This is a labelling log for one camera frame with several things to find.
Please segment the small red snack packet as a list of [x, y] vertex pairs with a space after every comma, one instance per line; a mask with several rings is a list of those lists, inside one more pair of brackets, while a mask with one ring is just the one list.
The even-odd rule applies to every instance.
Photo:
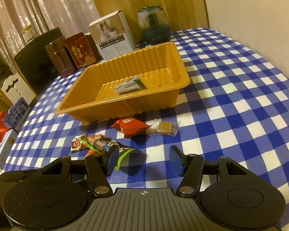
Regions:
[[95, 157], [99, 157], [99, 156], [102, 156], [103, 153], [100, 152], [100, 151], [98, 151], [98, 150], [91, 150], [91, 149], [89, 149], [88, 152], [86, 153], [85, 157], [88, 157], [88, 156], [90, 156], [90, 155], [93, 155], [93, 156], [95, 156]]

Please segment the green edged dark snack bag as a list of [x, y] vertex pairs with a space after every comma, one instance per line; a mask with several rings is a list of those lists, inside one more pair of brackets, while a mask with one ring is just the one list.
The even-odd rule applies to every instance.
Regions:
[[130, 146], [126, 146], [121, 144], [115, 139], [106, 137], [105, 135], [95, 135], [95, 136], [89, 136], [92, 140], [91, 145], [87, 145], [91, 150], [98, 150], [103, 153], [103, 155], [106, 154], [111, 148], [118, 148], [118, 161], [115, 166], [115, 169], [118, 171], [120, 169], [121, 162], [131, 153], [139, 153], [142, 152], [138, 149], [132, 148]]

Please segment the large red snack packet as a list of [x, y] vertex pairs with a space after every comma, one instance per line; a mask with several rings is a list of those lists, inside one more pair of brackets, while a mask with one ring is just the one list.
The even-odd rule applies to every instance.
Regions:
[[124, 134], [124, 137], [130, 139], [138, 134], [148, 130], [151, 126], [141, 122], [133, 117], [126, 117], [118, 119], [111, 125], [111, 128], [118, 130]]

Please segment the clear seaweed snack packet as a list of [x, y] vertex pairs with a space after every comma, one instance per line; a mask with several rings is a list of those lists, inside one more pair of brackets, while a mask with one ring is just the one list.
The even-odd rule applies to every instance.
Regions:
[[126, 82], [123, 82], [120, 85], [117, 85], [115, 87], [115, 92], [119, 95], [138, 92], [142, 90], [146, 90], [147, 87], [143, 83], [143, 81], [140, 79], [138, 75], [133, 76]]

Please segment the dark red candy wrapper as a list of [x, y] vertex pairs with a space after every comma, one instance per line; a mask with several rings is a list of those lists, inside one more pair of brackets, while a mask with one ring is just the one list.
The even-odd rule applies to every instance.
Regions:
[[88, 149], [88, 144], [92, 144], [92, 140], [88, 135], [75, 136], [71, 141], [71, 152]]

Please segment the blue white checkered tablecloth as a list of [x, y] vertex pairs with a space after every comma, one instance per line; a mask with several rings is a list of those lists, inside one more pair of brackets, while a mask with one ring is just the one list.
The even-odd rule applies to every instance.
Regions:
[[181, 178], [169, 159], [169, 148], [215, 161], [230, 157], [284, 196], [280, 221], [289, 230], [289, 79], [248, 47], [209, 28], [177, 31], [171, 40], [181, 55], [191, 83], [180, 90], [171, 109], [137, 115], [140, 121], [178, 123], [176, 136], [139, 135], [124, 138], [111, 121], [86, 126], [55, 109], [79, 77], [58, 77], [33, 108], [4, 165], [5, 171], [41, 168], [70, 155], [81, 160], [85, 151], [71, 153], [77, 135], [103, 134], [139, 149], [124, 158], [108, 179], [113, 188], [176, 188]]

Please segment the clear wrapped brown candy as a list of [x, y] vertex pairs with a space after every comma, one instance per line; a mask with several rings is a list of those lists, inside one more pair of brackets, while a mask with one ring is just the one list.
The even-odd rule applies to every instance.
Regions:
[[178, 133], [179, 124], [171, 121], [160, 121], [155, 119], [152, 125], [146, 131], [149, 135], [160, 135], [160, 136], [176, 136]]

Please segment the white wooden chair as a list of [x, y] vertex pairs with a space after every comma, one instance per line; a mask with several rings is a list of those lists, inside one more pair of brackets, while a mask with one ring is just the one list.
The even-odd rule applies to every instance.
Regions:
[[37, 103], [35, 93], [18, 73], [6, 78], [1, 87], [1, 91], [12, 104], [15, 104], [20, 98], [23, 98], [28, 105]]

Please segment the orange plastic tray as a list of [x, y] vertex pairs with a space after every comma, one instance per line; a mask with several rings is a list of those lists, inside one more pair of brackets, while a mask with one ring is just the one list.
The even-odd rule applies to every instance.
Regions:
[[86, 68], [55, 113], [89, 124], [171, 108], [189, 83], [175, 44], [154, 45]]

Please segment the brown metal thermos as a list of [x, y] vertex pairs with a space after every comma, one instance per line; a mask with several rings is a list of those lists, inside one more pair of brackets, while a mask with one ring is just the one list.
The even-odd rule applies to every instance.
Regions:
[[65, 37], [61, 36], [46, 45], [50, 60], [62, 78], [70, 76], [76, 71], [75, 63], [67, 49]]

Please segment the dark red gift box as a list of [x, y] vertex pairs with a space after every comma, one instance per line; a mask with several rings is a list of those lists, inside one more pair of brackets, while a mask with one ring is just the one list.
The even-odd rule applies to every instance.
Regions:
[[100, 53], [90, 35], [82, 32], [64, 40], [72, 59], [78, 69], [101, 61]]

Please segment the glass jar on shelf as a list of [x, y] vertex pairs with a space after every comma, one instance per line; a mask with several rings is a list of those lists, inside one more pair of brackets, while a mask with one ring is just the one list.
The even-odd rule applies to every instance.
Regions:
[[29, 24], [28, 26], [25, 26], [21, 30], [21, 34], [24, 37], [24, 40], [26, 41], [26, 44], [29, 44], [32, 42], [35, 38], [38, 37], [37, 31], [34, 26]]

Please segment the white humidifier box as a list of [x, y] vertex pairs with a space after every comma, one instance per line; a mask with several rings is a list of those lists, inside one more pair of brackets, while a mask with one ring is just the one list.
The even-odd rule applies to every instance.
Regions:
[[121, 10], [91, 22], [89, 33], [103, 60], [113, 59], [135, 50], [134, 36]]

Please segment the green glass dome jar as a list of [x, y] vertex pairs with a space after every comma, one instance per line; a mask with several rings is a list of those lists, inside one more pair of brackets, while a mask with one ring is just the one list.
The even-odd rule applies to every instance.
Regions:
[[168, 42], [171, 27], [161, 5], [143, 7], [137, 11], [138, 24], [144, 40], [151, 45]]

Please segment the sheer curtain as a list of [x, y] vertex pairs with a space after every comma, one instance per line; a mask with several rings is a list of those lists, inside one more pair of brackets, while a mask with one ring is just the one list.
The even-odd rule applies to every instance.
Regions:
[[99, 17], [93, 0], [0, 0], [0, 56], [17, 73], [14, 57], [26, 46], [21, 33], [26, 26], [37, 35], [58, 27], [68, 38], [86, 33]]

